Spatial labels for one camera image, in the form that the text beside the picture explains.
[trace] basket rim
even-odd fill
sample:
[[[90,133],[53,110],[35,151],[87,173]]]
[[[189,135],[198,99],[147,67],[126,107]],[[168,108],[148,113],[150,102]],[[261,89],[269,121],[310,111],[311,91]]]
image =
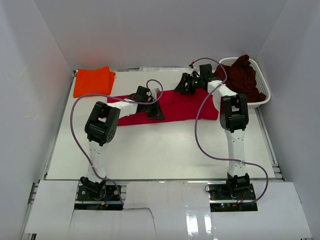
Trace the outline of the basket rim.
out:
[[[222,61],[225,61],[225,60],[234,60],[234,59],[238,59],[239,57],[238,56],[234,56],[234,57],[225,57],[225,58],[222,58],[219,63],[221,64]],[[261,70],[260,70],[260,67],[259,65],[257,64],[257,62],[251,58],[249,58],[249,61],[253,64],[255,64],[257,70],[259,71],[259,74],[266,86],[266,99],[264,101],[257,101],[257,102],[248,102],[248,105],[261,105],[261,104],[265,104],[267,102],[269,102],[270,98],[271,98],[271,94],[270,94],[270,90],[269,90],[269,87],[268,87],[268,84],[267,84],[267,81],[264,77],[264,75],[262,74]]]

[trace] orange cloth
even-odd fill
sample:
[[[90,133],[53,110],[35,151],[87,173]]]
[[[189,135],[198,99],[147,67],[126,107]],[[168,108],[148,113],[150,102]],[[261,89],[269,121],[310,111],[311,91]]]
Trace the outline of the orange cloth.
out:
[[[115,72],[108,66],[96,70],[79,69],[76,74],[73,97],[85,94],[110,95],[115,81]]]

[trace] red cloth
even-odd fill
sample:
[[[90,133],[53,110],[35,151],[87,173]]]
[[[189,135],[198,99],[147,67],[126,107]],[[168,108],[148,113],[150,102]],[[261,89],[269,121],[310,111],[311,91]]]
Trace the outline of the red cloth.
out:
[[[232,66],[223,65],[227,80],[225,85],[237,94],[245,94],[248,103],[262,102],[266,100],[266,95],[260,93],[256,88],[256,71],[250,66],[249,56],[239,57]],[[224,71],[218,65],[214,74],[215,77],[225,79]]]
[[[156,124],[196,119],[199,107],[207,95],[208,93],[203,89],[197,89],[194,95],[181,95],[179,92],[174,92],[173,90],[164,91],[159,103],[165,116],[165,120],[149,119],[146,112],[139,112],[134,115],[120,118],[118,126]],[[120,99],[125,99],[126,97],[128,97],[128,95],[117,96],[117,98]],[[111,98],[108,99],[108,103],[114,102],[117,101]],[[199,119],[217,120],[217,118],[218,111],[210,97],[204,104]]]

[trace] blue wire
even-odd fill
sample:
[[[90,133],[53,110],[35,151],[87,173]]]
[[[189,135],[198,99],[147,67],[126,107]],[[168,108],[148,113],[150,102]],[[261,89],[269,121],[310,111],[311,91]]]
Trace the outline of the blue wire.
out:
[[[106,200],[104,200],[105,203],[107,203],[108,200],[110,200],[113,197],[113,195],[111,195],[110,197],[108,197]]]

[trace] maroon towel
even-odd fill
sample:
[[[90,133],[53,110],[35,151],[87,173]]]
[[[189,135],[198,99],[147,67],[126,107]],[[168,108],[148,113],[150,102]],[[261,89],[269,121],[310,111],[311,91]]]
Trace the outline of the maroon towel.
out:
[[[245,94],[248,103],[262,102],[266,100],[266,95],[260,93],[256,88],[256,71],[250,66],[249,56],[243,55],[239,57],[232,66],[223,65],[227,80],[225,85],[238,94]],[[218,65],[214,74],[222,80],[225,79],[224,71]]]
[[[139,112],[134,115],[120,118],[118,126],[167,123],[196,119],[200,105],[207,95],[208,93],[203,89],[197,89],[194,95],[181,95],[179,92],[174,92],[173,90],[164,91],[159,103],[165,116],[165,120],[149,119],[146,112]],[[117,96],[117,98],[120,99],[125,99],[126,97],[128,96]],[[108,103],[114,102],[117,101],[111,98],[108,99]],[[199,119],[217,120],[217,118],[218,111],[214,106],[212,97],[210,97],[204,104]]]

